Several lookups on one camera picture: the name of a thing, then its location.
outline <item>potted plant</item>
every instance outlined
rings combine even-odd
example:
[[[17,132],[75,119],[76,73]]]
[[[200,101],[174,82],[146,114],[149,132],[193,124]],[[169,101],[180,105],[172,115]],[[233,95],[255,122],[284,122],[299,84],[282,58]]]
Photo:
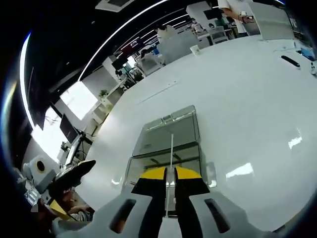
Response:
[[[108,95],[108,91],[107,90],[101,90],[100,93],[99,93],[99,97],[101,99],[104,98],[107,95]]]

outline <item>glossy table surface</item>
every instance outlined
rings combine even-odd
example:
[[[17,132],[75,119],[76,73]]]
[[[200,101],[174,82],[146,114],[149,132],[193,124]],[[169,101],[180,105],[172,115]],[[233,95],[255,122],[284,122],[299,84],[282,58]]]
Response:
[[[317,79],[290,40],[259,36],[210,46],[133,86],[115,105],[76,190],[94,209],[120,194],[142,126],[188,105],[197,110],[201,150],[217,187],[251,224],[276,230],[308,202],[317,181]],[[297,69],[280,58],[296,60]]]

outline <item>white table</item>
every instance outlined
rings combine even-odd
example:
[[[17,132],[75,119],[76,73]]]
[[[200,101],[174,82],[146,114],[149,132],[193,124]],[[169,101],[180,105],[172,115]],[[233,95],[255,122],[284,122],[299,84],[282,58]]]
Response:
[[[77,187],[94,209],[120,194],[142,126],[195,105],[201,149],[217,187],[251,224],[275,230],[307,203],[317,181],[317,79],[287,40],[235,39],[185,56],[124,93],[87,159],[95,167]],[[298,70],[280,58],[291,54]]]

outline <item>office room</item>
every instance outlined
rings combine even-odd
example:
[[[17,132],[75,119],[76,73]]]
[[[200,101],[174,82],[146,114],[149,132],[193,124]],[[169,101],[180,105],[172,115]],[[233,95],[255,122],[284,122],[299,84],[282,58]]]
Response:
[[[37,8],[5,84],[3,154],[38,231],[291,235],[317,180],[317,50],[299,9],[74,3]]]

